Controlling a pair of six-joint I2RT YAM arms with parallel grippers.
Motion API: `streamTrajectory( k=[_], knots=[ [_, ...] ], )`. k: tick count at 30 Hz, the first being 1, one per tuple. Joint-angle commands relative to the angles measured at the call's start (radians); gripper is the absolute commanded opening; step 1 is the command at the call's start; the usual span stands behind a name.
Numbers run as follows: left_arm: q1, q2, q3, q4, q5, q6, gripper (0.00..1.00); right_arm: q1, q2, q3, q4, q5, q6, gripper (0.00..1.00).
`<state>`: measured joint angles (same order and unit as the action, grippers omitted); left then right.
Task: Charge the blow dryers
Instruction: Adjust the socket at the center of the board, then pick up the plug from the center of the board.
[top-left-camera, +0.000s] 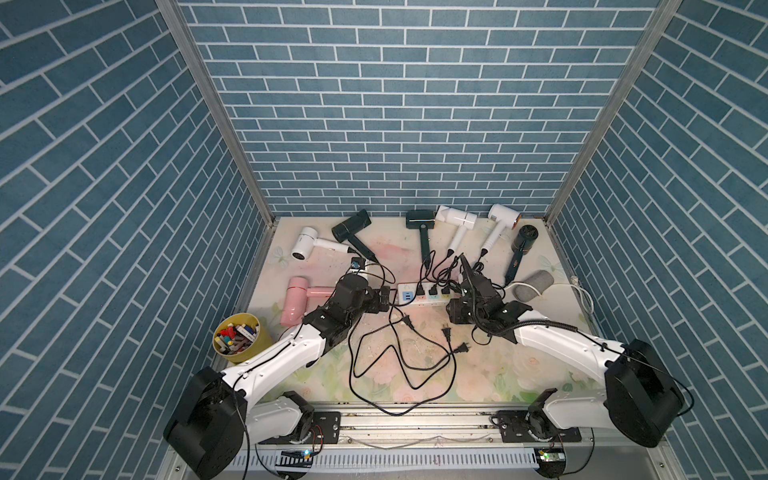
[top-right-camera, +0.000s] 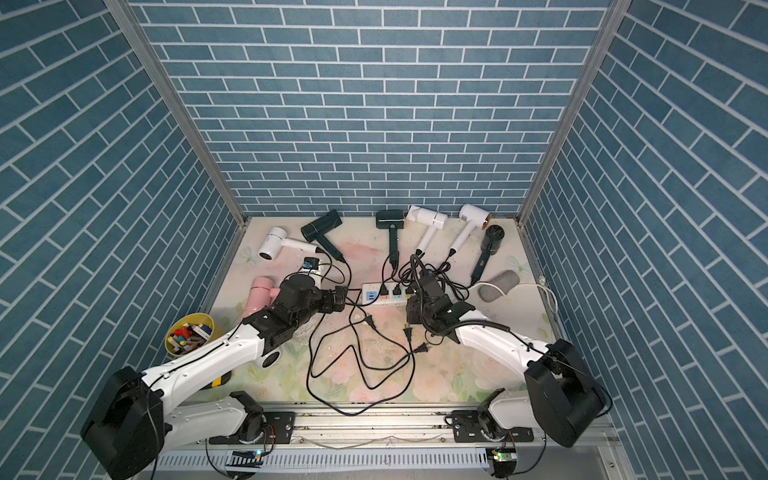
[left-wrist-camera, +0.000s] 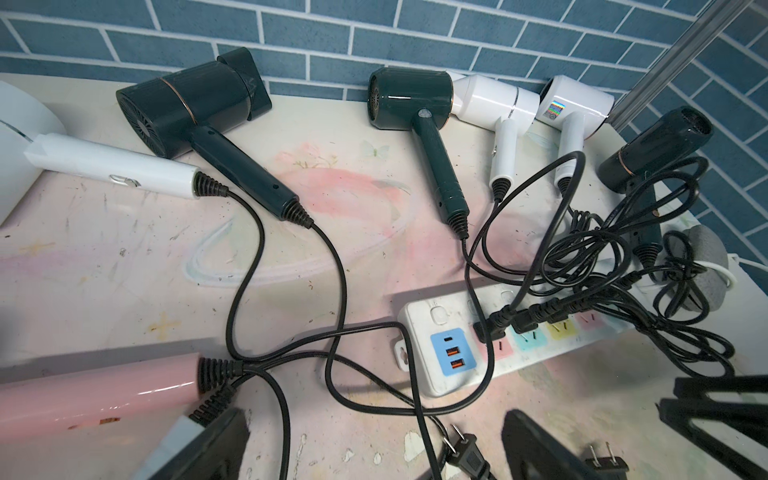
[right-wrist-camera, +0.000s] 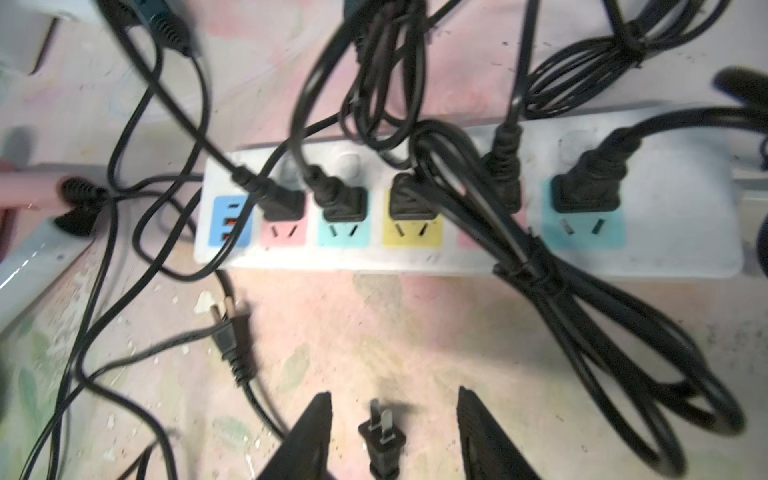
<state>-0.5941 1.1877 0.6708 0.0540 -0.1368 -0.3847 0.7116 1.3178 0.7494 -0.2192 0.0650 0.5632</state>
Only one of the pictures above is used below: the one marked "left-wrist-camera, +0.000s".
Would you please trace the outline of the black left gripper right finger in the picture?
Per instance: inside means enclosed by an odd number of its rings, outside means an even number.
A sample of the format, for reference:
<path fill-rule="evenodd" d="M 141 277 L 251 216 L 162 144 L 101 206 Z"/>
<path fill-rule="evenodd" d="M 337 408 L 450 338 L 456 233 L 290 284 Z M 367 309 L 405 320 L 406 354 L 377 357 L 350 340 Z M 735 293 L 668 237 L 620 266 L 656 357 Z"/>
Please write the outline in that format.
<path fill-rule="evenodd" d="M 514 480 L 601 478 L 521 410 L 506 413 L 501 440 Z"/>

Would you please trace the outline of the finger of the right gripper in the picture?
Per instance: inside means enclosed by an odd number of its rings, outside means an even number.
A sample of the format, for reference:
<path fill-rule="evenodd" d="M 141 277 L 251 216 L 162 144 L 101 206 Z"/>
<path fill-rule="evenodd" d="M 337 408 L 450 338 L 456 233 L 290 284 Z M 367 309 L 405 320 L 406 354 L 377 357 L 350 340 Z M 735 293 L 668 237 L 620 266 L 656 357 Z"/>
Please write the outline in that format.
<path fill-rule="evenodd" d="M 662 399 L 659 418 L 740 479 L 766 479 L 767 461 L 753 460 L 737 440 L 767 448 L 767 406 L 713 400 Z"/>
<path fill-rule="evenodd" d="M 710 393 L 767 393 L 766 375 L 696 377 L 675 380 L 673 393 L 680 399 L 705 399 Z"/>

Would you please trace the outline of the dark teal round hair dryer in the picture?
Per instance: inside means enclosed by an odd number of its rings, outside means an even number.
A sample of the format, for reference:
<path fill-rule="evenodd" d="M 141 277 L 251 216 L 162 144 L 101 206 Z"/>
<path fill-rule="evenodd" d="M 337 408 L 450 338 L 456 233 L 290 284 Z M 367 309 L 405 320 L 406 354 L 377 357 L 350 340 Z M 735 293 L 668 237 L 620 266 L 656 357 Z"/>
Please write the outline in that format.
<path fill-rule="evenodd" d="M 694 152 L 713 134 L 700 111 L 684 106 L 664 114 L 597 169 L 598 179 L 624 196 L 604 226 L 627 237 L 631 252 L 648 269 L 662 251 L 660 224 L 698 199 L 698 180 L 709 162 Z"/>

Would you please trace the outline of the white multicolour power strip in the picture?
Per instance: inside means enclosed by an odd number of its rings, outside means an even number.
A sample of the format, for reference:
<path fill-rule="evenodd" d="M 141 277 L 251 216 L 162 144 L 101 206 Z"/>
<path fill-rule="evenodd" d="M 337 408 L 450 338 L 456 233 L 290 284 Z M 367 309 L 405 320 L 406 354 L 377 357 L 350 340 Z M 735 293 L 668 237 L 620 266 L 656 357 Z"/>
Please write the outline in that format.
<path fill-rule="evenodd" d="M 476 310 L 462 281 L 395 293 L 392 306 L 409 331 L 414 355 L 410 362 L 405 341 L 400 339 L 393 347 L 396 361 L 403 371 L 415 367 L 423 395 L 440 398 L 482 381 L 487 346 L 475 332 Z M 524 334 L 509 328 L 492 343 L 493 376 L 611 339 L 631 328 L 626 321 L 596 311 L 572 314 L 555 324 L 544 322 Z"/>

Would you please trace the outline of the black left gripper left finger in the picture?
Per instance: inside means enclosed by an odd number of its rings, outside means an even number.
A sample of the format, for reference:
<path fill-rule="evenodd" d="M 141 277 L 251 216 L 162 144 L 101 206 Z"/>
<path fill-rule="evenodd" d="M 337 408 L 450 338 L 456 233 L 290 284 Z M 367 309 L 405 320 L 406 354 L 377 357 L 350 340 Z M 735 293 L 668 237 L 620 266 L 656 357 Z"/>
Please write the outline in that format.
<path fill-rule="evenodd" d="M 229 408 L 150 479 L 237 479 L 250 432 Z"/>

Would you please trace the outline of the dark green boxy hair dryer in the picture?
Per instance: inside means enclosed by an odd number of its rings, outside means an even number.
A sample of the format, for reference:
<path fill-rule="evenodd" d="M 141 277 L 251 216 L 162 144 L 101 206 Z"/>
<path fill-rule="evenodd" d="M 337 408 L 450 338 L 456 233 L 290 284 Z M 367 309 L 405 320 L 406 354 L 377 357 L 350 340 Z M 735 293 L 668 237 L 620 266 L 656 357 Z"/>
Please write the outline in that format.
<path fill-rule="evenodd" d="M 369 77 L 367 114 L 379 130 L 415 135 L 440 217 L 464 241 L 470 210 L 440 134 L 452 113 L 453 93 L 445 71 L 382 67 Z"/>

